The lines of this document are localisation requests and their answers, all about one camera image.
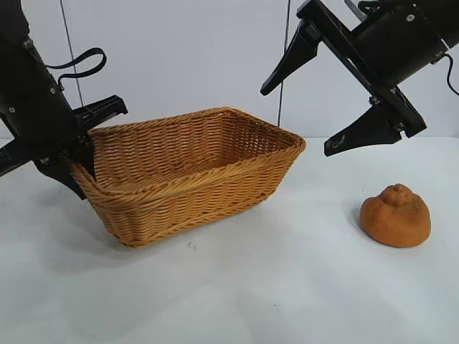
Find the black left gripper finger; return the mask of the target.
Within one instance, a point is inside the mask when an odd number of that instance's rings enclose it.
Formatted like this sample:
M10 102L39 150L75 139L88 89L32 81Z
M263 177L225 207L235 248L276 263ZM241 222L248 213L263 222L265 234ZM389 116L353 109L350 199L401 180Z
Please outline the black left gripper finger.
M94 144L91 139L80 141L75 149L75 160L85 168L85 170L93 177L95 175L94 167Z
M66 186L81 200L86 199L86 195L72 177L69 166L61 157L49 156L33 160L33 162L37 170L42 175L61 183L63 186Z

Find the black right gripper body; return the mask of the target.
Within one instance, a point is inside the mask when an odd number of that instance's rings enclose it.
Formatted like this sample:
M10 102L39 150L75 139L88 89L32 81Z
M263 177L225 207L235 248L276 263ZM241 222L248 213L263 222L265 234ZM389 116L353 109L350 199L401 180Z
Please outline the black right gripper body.
M450 49L449 1L360 1L366 19L348 29L322 1L305 1L296 16L383 105L395 130L425 130L421 115L398 86Z

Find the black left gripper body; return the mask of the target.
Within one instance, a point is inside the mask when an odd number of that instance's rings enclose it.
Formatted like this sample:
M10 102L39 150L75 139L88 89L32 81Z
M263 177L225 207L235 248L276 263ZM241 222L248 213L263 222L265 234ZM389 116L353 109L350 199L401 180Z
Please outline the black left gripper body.
M76 161L89 130L127 112L117 95L72 109L30 38L1 41L1 120L14 136L1 148L1 174L49 156Z

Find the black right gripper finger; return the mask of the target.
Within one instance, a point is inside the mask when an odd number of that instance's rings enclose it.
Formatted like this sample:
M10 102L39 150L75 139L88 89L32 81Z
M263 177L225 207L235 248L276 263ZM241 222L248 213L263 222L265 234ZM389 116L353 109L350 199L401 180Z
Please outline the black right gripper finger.
M361 117L324 143L325 156L371 145L397 143L402 136L393 128L388 114L383 105L372 105Z
M320 34L304 19L300 20L295 34L277 67L262 84L262 95L270 94L289 75L317 56Z

